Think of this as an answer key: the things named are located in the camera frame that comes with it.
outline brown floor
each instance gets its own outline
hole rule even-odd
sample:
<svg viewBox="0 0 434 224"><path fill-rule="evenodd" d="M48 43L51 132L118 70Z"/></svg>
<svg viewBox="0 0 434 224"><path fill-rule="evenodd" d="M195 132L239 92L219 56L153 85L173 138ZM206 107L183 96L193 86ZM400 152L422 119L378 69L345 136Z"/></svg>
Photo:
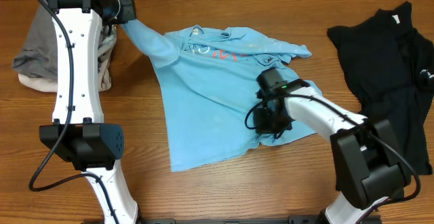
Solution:
<svg viewBox="0 0 434 224"><path fill-rule="evenodd" d="M378 8L405 0L136 0L138 18L160 33L194 24L214 28L248 26L269 37L305 44L313 56L290 67L313 80L323 95L358 111L336 55L326 36L335 25L355 25ZM414 26L434 40L434 0L413 3ZM0 2L0 223L78 223L102 218L84 179L41 193L28 180L47 149L38 126L49 124L55 95L36 92L18 82L11 69L23 44L37 3ZM102 92L106 122L125 132L123 171L145 217L221 219L317 214L330 204L335 174L330 145L317 135L291 145L260 147L243 157L186 172L170 172L169 150L159 85L149 59L119 31L111 67L113 88ZM434 159L434 109L425 122ZM53 157L37 184L76 173ZM432 223L434 177L422 176L422 193L414 201L381 208L384 223ZM414 185L406 189L413 191Z"/></svg>

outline black wire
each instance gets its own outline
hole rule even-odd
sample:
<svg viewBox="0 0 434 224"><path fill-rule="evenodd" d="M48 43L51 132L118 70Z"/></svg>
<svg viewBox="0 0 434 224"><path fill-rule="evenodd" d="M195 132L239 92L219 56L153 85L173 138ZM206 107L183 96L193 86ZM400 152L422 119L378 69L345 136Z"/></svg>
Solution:
<svg viewBox="0 0 434 224"><path fill-rule="evenodd" d="M264 99L264 100L260 101L255 106L253 106L249 110L249 112L247 113L247 115L245 116L245 120L244 120L245 126L247 128L249 128L249 129L256 129L255 127L252 128L252 127L249 127L247 125L248 118L249 118L250 114L253 113L253 111L255 109L257 109L259 106L263 106L263 105L267 104L269 101L272 101L272 100L275 100L275 99L282 99L282 98L305 98L305 99L309 99L309 100L314 100L315 102L318 102L318 103L322 104L323 106L327 107L329 110L335 112L335 114L341 116L344 120L348 121L349 123L353 124L354 126L359 126L359 124L357 122L355 122L352 119L348 118L347 115L341 113L339 110L335 109L332 105L329 105L328 103L322 101L321 99L315 98L314 96L307 96L307 95L301 95L301 94L282 94L282 95L270 97L270 98L267 98L267 99ZM409 196L406 196L404 198L390 199L388 201L383 201L383 202L380 202L380 203L377 203L377 204L371 206L371 208L369 209L369 211L367 211L356 222L356 224L359 223L360 221L362 221L365 217L367 217L372 211L376 210L378 207L385 206L387 204L394 204L394 203L399 203L399 202L405 202L405 201L414 199L420 193L420 186L421 186L418 174L413 169L413 167L410 165L410 163L408 163L407 160L404 159L404 157L402 157L402 155L400 155L398 152L396 152L396 150L394 150L392 147L390 147L388 144L386 144L380 138L378 138L377 136L375 136L372 132L368 132L368 135L371 138L373 138L377 143L379 143L380 145L382 145L383 148L389 150L391 153L393 153L394 155L396 155L399 158L399 160L401 160L401 162L406 166L406 168L408 168L408 170L412 173L412 176L414 177L414 180L416 181L416 189L414 190L414 192L412 194L410 194Z"/></svg>
<svg viewBox="0 0 434 224"><path fill-rule="evenodd" d="M95 174L92 173L82 173L82 174L77 174L75 176L70 176L67 177L63 180L60 180L56 183L52 183L50 185L47 185L45 187L34 187L33 185L35 184L35 181L37 179L37 177L39 176L39 174L41 174L41 171L43 170L43 168L45 167L45 165L48 163L48 161L50 160L51 156L53 156L54 152L56 151L57 147L60 145L60 143L62 142L62 139L65 137L67 128L71 122L71 116L73 113L73 92L74 92L74 60L73 60L73 47L71 45L71 41L69 39L68 33L66 32L65 27L63 26L62 22L59 20L59 18L57 17L57 15L55 13L53 13L53 11L48 7L48 5L43 1L43 0L38 0L38 2L42 5L43 8L45 8L45 10L47 10L47 12L53 17L53 19L57 22L58 26L60 27L60 30L63 33L63 36L65 38L66 41L66 46L68 48L68 57L69 57L69 91L68 91L68 113L66 114L66 120L65 120L65 124L64 127L62 129L62 132L60 133L60 136L58 138L58 140L56 141L56 143L54 144L54 146L51 148L50 152L47 154L47 156L44 158L44 160L42 161L41 165L38 167L38 169L36 169L35 173L33 174L30 182L28 183L28 188L31 191L45 191L48 189L51 189L53 187L57 187L63 183L69 182L73 179L78 179L81 177L92 177L96 180L97 183L100 184L102 191L104 192L104 196L106 198L107 201L107 205L108 208L110 209L110 213L113 216L115 223L119 224L119 221L117 220L117 216L115 214L115 211L113 210L113 207L111 205L110 199L109 199L109 194L107 193L106 187L104 186L103 182L101 181L101 178L96 176Z"/></svg>

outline black cloth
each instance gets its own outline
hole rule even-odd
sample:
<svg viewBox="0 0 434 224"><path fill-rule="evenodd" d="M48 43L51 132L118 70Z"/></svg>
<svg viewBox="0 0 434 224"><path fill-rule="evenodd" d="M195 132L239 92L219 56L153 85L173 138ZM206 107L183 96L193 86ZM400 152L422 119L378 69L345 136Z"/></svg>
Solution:
<svg viewBox="0 0 434 224"><path fill-rule="evenodd" d="M330 28L328 37L360 113L387 118L417 173L432 174L423 124L434 95L434 48L412 26L411 15L405 2L357 26Z"/></svg>

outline blue fabric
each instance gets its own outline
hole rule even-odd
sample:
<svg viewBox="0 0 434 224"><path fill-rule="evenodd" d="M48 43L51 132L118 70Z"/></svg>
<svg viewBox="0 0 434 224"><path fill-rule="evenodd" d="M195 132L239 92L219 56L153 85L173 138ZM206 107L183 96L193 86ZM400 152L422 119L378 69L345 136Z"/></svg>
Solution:
<svg viewBox="0 0 434 224"><path fill-rule="evenodd" d="M237 157L263 145L282 145L315 133L301 122L274 140L244 126L247 112L259 102L257 76L276 67L284 79L297 74L285 64L311 56L293 45L245 27L194 26L163 36L130 21L123 25L139 50L151 58L161 86L172 171Z"/></svg>

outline sleeve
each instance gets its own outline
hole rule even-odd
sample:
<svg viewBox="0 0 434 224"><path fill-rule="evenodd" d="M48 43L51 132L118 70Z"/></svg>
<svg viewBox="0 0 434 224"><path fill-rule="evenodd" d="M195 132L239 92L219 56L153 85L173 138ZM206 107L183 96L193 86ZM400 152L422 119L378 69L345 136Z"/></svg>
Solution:
<svg viewBox="0 0 434 224"><path fill-rule="evenodd" d="M180 55L180 48L170 39L148 28L139 20L122 24L132 43L143 53L149 56L156 68L161 68L175 62Z"/></svg>

